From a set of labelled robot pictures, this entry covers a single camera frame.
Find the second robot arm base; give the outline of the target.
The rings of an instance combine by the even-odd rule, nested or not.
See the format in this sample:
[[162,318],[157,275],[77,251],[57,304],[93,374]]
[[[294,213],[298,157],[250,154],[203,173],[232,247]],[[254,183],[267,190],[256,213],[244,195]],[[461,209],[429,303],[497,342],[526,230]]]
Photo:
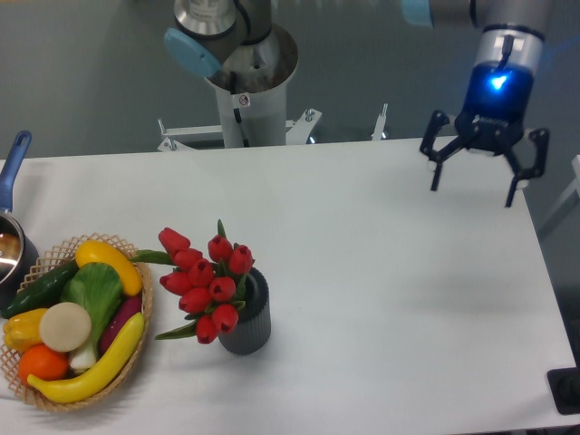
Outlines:
[[286,143],[286,89],[298,65],[294,38],[269,1],[177,1],[164,34],[169,55],[213,88],[228,148]]

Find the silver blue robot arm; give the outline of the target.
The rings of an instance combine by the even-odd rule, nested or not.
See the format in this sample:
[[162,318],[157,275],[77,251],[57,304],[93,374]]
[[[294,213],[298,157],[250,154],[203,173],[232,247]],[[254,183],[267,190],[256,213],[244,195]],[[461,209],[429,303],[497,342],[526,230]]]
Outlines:
[[506,158],[513,172],[508,206],[520,182],[543,176],[550,133],[526,130],[524,118],[553,6],[551,1],[402,2],[410,24],[471,24],[481,31],[460,113],[434,111],[420,144],[435,165],[432,190],[439,187],[444,162],[460,150]]

